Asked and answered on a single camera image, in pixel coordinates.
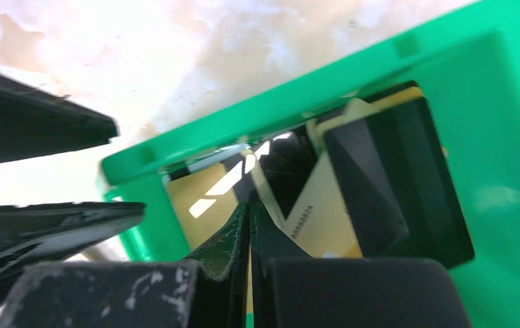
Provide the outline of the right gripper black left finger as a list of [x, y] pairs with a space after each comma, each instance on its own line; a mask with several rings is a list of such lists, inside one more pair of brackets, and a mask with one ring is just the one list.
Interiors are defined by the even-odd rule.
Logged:
[[244, 327], [249, 205], [175, 262], [43, 262], [26, 269], [0, 327]]

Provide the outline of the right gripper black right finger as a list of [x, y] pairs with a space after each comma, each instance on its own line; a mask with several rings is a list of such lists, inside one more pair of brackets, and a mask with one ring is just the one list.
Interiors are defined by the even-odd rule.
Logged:
[[313, 258], [249, 208], [256, 327], [470, 327], [444, 267], [427, 258]]

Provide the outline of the dark grey credit card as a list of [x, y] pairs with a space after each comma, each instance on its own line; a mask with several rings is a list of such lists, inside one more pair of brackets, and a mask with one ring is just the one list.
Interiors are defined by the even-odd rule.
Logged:
[[426, 99], [343, 124], [323, 139], [365, 257], [431, 258], [449, 269], [474, 258]]

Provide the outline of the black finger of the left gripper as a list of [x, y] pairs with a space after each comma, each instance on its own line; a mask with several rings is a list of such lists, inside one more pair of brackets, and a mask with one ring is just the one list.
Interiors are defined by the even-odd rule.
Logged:
[[0, 75], [0, 163], [102, 146], [113, 118]]
[[141, 202], [0, 206], [0, 305], [23, 269], [65, 260], [143, 219]]

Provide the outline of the green plastic bin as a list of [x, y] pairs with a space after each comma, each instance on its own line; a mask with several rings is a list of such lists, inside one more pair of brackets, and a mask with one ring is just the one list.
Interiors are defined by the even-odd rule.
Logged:
[[520, 1], [479, 1], [103, 159], [192, 327], [520, 327]]

